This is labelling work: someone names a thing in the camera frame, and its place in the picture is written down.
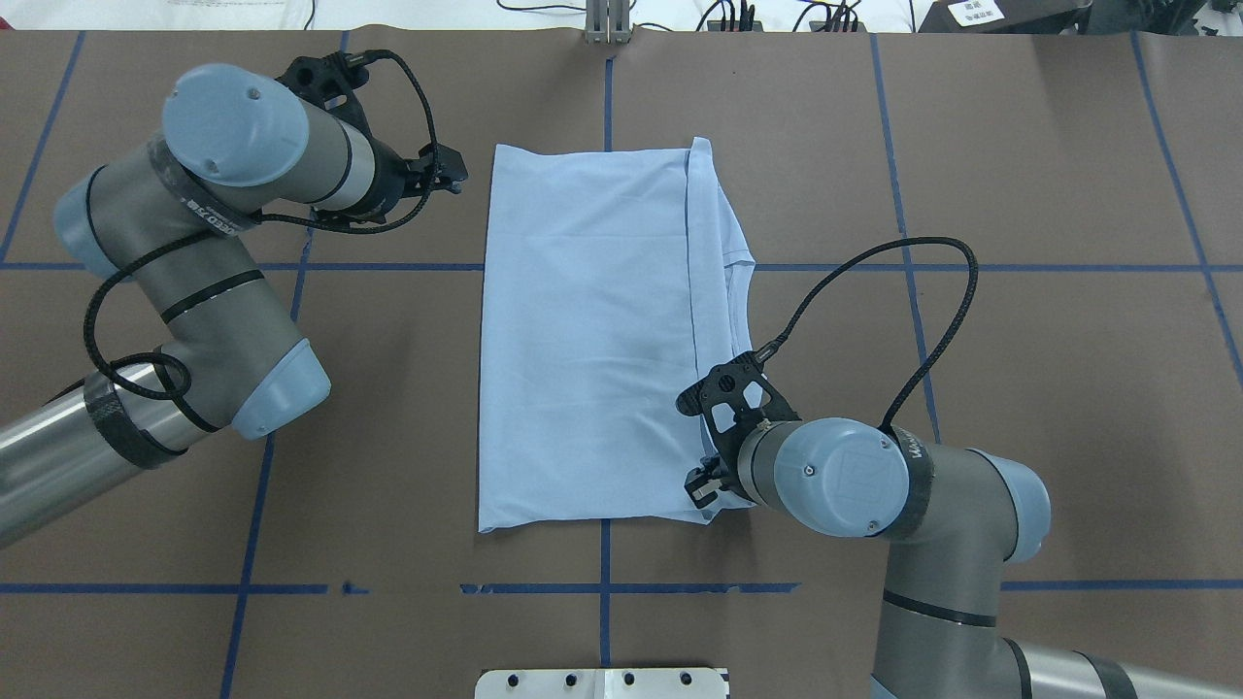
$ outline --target white label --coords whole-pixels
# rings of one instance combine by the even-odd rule
[[[976,26],[997,20],[1004,20],[997,2],[993,0],[967,0],[950,5],[950,14],[958,22],[958,26]]]

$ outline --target blue tape line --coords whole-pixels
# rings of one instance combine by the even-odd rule
[[[510,582],[461,585],[462,595],[786,595],[798,582]]]
[[[876,103],[880,107],[880,128],[885,133],[885,159],[889,162],[889,187],[894,193],[894,213],[897,216],[897,233],[905,240],[906,208],[902,205],[902,188],[897,183],[897,154],[894,150],[894,132],[889,121],[889,103],[885,100],[885,76],[880,66],[880,42],[875,34],[868,35],[871,41],[871,67],[876,80]],[[906,272],[906,295],[911,305],[911,322],[915,326],[915,348],[919,353],[920,363],[927,359],[927,346],[924,338],[924,315],[920,312],[919,292],[915,287],[915,260],[911,257],[911,249],[902,248],[902,265]],[[932,391],[932,374],[929,373],[921,382],[924,384],[924,403],[932,423],[932,439],[941,443],[941,420],[936,413],[936,393]]]
[[[838,269],[840,265],[834,262],[813,262],[813,264],[764,264],[756,265],[756,271],[759,272],[828,272]],[[932,262],[914,262],[911,267],[917,272],[956,272],[962,274],[967,271],[967,265],[965,264],[932,264]],[[1199,265],[1059,265],[1059,264],[982,264],[979,265],[981,274],[983,272],[1199,272],[1203,267]],[[1238,272],[1243,271],[1243,265],[1209,265],[1213,271],[1221,272]],[[850,271],[865,271],[865,272],[900,272],[906,271],[906,265],[895,264],[876,264],[876,262],[863,262],[850,267]]]
[[[599,595],[598,582],[498,582],[460,585],[462,595]]]
[[[613,595],[788,595],[798,582],[620,582],[609,586]]]
[[[481,272],[482,262],[260,262],[264,271],[316,272]]]
[[[757,272],[828,272],[839,266],[838,262],[769,262],[756,265]],[[955,272],[967,271],[967,265],[915,262],[916,272]],[[80,271],[86,267],[81,262],[0,262],[0,270],[27,271]],[[292,272],[302,267],[298,262],[260,262],[259,269],[267,272]],[[411,271],[411,272],[481,272],[481,262],[307,262],[307,271]],[[1208,270],[1219,274],[1243,272],[1243,265],[1208,265]],[[864,272],[905,272],[906,265],[863,262],[850,271]],[[981,272],[1126,272],[1126,274],[1199,274],[1199,265],[1059,265],[1059,264],[982,264]]]
[[[237,595],[240,585],[164,582],[0,582],[0,595]],[[327,585],[252,585],[250,595],[327,595]]]
[[[264,521],[264,502],[267,499],[267,481],[272,474],[272,456],[276,453],[276,435],[268,434],[264,443],[264,461],[259,470],[259,488],[255,493],[255,509],[250,515],[250,535],[246,537],[246,555],[241,563],[241,585],[237,588],[237,606],[234,608],[232,631],[229,634],[229,653],[225,655],[224,678],[220,680],[220,699],[227,699],[232,692],[234,670],[237,667],[237,650],[241,646],[241,628],[246,621],[246,599],[250,596],[250,577],[255,568],[255,550],[259,547],[259,527]]]
[[[307,240],[298,257],[298,277],[293,284],[293,301],[290,303],[290,318],[298,321],[302,310],[302,289],[306,284],[307,261],[311,259],[311,246],[314,245],[314,231],[306,229]],[[259,530],[264,522],[264,504],[267,501],[267,484],[272,475],[272,456],[276,453],[276,435],[268,434],[264,443],[264,461],[259,469],[259,488],[255,491],[255,509],[250,515],[250,534],[246,537],[246,555],[241,563],[241,585],[237,590],[237,606],[234,609],[232,631],[229,634],[229,653],[225,655],[224,677],[220,680],[220,699],[227,699],[232,692],[234,670],[237,667],[237,652],[241,647],[241,629],[246,623],[246,601],[250,596],[250,580],[255,570],[255,551],[259,549]]]
[[[236,585],[4,582],[0,595],[236,595]]]
[[[604,152],[613,152],[613,61],[604,61]],[[600,520],[600,667],[613,664],[612,632],[613,597],[609,585],[613,581],[613,520]]]
[[[613,597],[613,520],[600,520],[600,667],[613,664],[612,621]]]
[[[604,61],[604,152],[613,152],[613,61]]]
[[[327,595],[327,585],[251,585],[249,595]]]
[[[1226,320],[1226,310],[1222,307],[1222,299],[1217,294],[1217,284],[1213,274],[1208,269],[1208,256],[1199,240],[1199,231],[1196,229],[1196,219],[1191,215],[1191,205],[1187,204],[1187,193],[1182,189],[1182,179],[1178,177],[1178,168],[1173,164],[1173,155],[1170,153],[1170,144],[1166,142],[1165,129],[1161,127],[1161,117],[1157,114],[1156,102],[1152,100],[1152,87],[1149,85],[1149,71],[1144,65],[1144,51],[1140,49],[1140,35],[1131,31],[1131,50],[1135,52],[1135,66],[1140,72],[1140,85],[1144,87],[1144,101],[1149,104],[1149,116],[1152,118],[1152,128],[1157,134],[1157,144],[1161,147],[1161,157],[1165,158],[1166,169],[1170,170],[1170,182],[1173,183],[1173,192],[1178,197],[1178,208],[1182,209],[1182,219],[1187,224],[1187,233],[1191,235],[1191,245],[1196,249],[1196,259],[1204,274],[1204,285],[1213,301],[1213,312],[1217,315],[1217,323],[1222,327],[1222,338],[1226,341],[1226,350],[1229,352],[1231,362],[1234,364],[1234,377],[1243,387],[1243,359],[1239,358],[1238,346],[1234,343],[1234,333],[1231,323]]]
[[[47,146],[47,137],[52,133],[52,124],[56,123],[56,114],[61,111],[61,102],[65,101],[65,92],[68,91],[70,78],[73,76],[73,67],[77,65],[78,55],[82,52],[82,42],[86,41],[86,32],[80,31],[73,41],[73,50],[70,52],[70,61],[65,66],[61,76],[61,86],[56,90],[56,98],[52,100],[52,108],[47,112],[47,121],[44,122],[44,131],[39,134],[39,143],[35,146],[35,154],[30,158],[30,167],[26,168],[26,179],[21,180],[21,190],[17,193],[17,201],[12,205],[12,218],[9,219],[9,228],[4,231],[4,241],[0,241],[0,262],[9,255],[9,246],[12,245],[12,236],[17,233],[17,221],[21,219],[21,209],[26,205],[26,197],[30,187],[35,183],[35,173],[39,170],[39,162],[44,157],[44,148]]]
[[[1243,580],[1017,580],[1002,583],[1002,592],[1108,590],[1243,590]]]
[[[307,280],[307,261],[311,259],[311,244],[314,243],[314,231],[307,229],[307,241],[302,245],[302,256],[298,257],[298,277],[293,282],[293,301],[290,303],[290,318],[298,322],[298,313],[302,310],[302,287]]]

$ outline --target black band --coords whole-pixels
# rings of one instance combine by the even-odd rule
[[[1100,678],[1100,685],[1105,688],[1105,699],[1139,699],[1135,693],[1135,685],[1131,684],[1130,675],[1114,660],[1108,658],[1098,658],[1096,655],[1089,655],[1088,653],[1079,653],[1091,663],[1094,670],[1096,670],[1096,677]]]
[[[168,143],[162,137],[147,142],[147,158],[164,184],[164,189],[177,197],[194,215],[203,219],[203,223],[210,229],[221,235],[237,235],[259,225],[246,214],[216,199],[214,194],[199,184],[168,149]]]
[[[117,387],[107,377],[96,372],[82,386],[82,399],[94,429],[103,440],[131,464],[140,469],[154,469],[165,461],[185,454],[165,448],[129,419],[126,407],[117,396]]]
[[[346,172],[341,173],[341,179],[337,180],[337,187],[333,187],[332,192],[324,194],[314,201],[311,201],[312,206],[331,198],[333,194],[339,192],[342,187],[346,187],[346,180],[349,179],[349,170],[354,169],[354,144],[349,141],[349,132],[346,131],[346,122],[338,122],[338,126],[341,126],[341,134],[346,137]]]
[[[1014,653],[1014,663],[1018,664],[1018,695],[1019,699],[1032,699],[1032,668],[1027,664],[1027,655],[1023,654],[1023,649],[1018,647],[1009,638],[1003,638],[1011,650]]]
[[[173,321],[173,318],[180,316],[181,313],[189,311],[190,308],[198,306],[199,303],[203,303],[209,299],[215,299],[216,296],[220,296],[221,294],[229,291],[235,286],[241,286],[247,281],[255,281],[259,279],[264,279],[264,272],[259,270],[246,270],[244,272],[235,274],[229,279],[222,279],[213,284],[211,286],[205,286],[195,291],[194,294],[186,296],[185,299],[181,299],[177,303],[173,303],[168,308],[164,308],[164,311],[159,315],[159,320],[164,321],[164,325],[168,325],[169,322]]]
[[[925,617],[933,617],[937,619],[953,622],[956,624],[963,626],[978,626],[984,628],[993,628],[997,626],[997,617],[989,617],[987,614],[972,614],[971,612],[960,612],[958,609],[951,609],[948,607],[937,607],[936,604],[929,604],[927,602],[920,602],[919,599],[911,599],[910,597],[902,597],[896,592],[885,591],[885,602],[895,607],[901,607],[907,612],[915,612],[916,614],[924,614]]]
[[[157,352],[163,352],[163,350],[164,350],[163,347],[155,348]],[[155,367],[155,376],[159,377],[159,382],[164,387],[164,391],[173,391],[174,388],[177,388],[177,384],[173,383],[173,377],[168,376],[168,367],[165,367],[164,364],[152,364],[152,366]],[[181,414],[185,415],[185,419],[190,420],[190,423],[194,427],[201,429],[203,432],[210,434],[213,432],[220,430],[219,427],[203,419],[203,415],[200,415],[194,408],[190,407],[189,403],[185,402],[185,396],[175,396],[173,398],[173,404],[177,405],[179,410],[181,410]]]
[[[895,425],[892,429],[894,440],[897,442],[897,447],[902,450],[902,458],[906,459],[910,489],[902,511],[897,514],[894,524],[885,527],[883,534],[889,539],[900,540],[915,534],[915,530],[924,524],[929,499],[932,498],[932,476],[936,469],[932,466],[932,459],[922,442],[900,427]]]

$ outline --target brown table surface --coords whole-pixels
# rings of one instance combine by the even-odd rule
[[[879,542],[761,510],[475,534],[493,147],[694,136],[761,262],[756,341],[866,246],[975,246],[976,307],[899,422],[1049,486],[1053,532],[1007,571],[1003,634],[1243,684],[1243,158],[1221,147],[1243,121],[1243,41],[2,32],[0,423],[89,368],[98,280],[57,244],[57,198],[140,144],[185,70],[276,75],[342,44],[410,62],[466,192],[383,236],[317,233],[306,256],[295,226],[246,234],[332,397],[0,553],[0,695],[470,697],[491,668],[696,663],[728,667],[735,697],[863,697]],[[375,133],[415,152],[416,102],[373,75]],[[951,256],[878,261],[768,367],[803,415],[879,419],[956,306]],[[131,287],[99,328],[109,356],[165,340]]]

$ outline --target light blue joint cap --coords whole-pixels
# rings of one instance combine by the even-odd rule
[[[1011,491],[1018,520],[1018,541],[1014,542],[1014,552],[1006,562],[1022,563],[1030,560],[1040,551],[1040,544],[1049,536],[1053,524],[1053,505],[1049,502],[1049,491],[1045,490],[1044,481],[1035,475],[1035,471],[1018,461],[993,456],[979,449],[968,450],[988,459]]]
[[[782,504],[820,534],[876,535],[906,505],[910,476],[901,449],[863,423],[809,422],[786,438],[776,461],[773,481]]]
[[[876,675],[871,675],[871,699],[897,699],[892,692],[885,689],[885,685],[876,679]]]
[[[311,134],[302,101],[275,80],[227,63],[193,68],[164,100],[168,149],[200,178],[256,187],[290,172]]]
[[[82,182],[61,197],[56,209],[52,210],[52,228],[56,229],[56,238],[61,239],[61,245],[73,255],[75,260],[86,265],[87,271],[94,276],[108,279],[117,274],[117,265],[103,254],[94,231],[91,230],[87,197],[92,179],[93,174],[82,178]]]
[[[267,437],[322,403],[331,389],[311,341],[302,338],[259,382],[234,415],[232,427],[246,439]]]

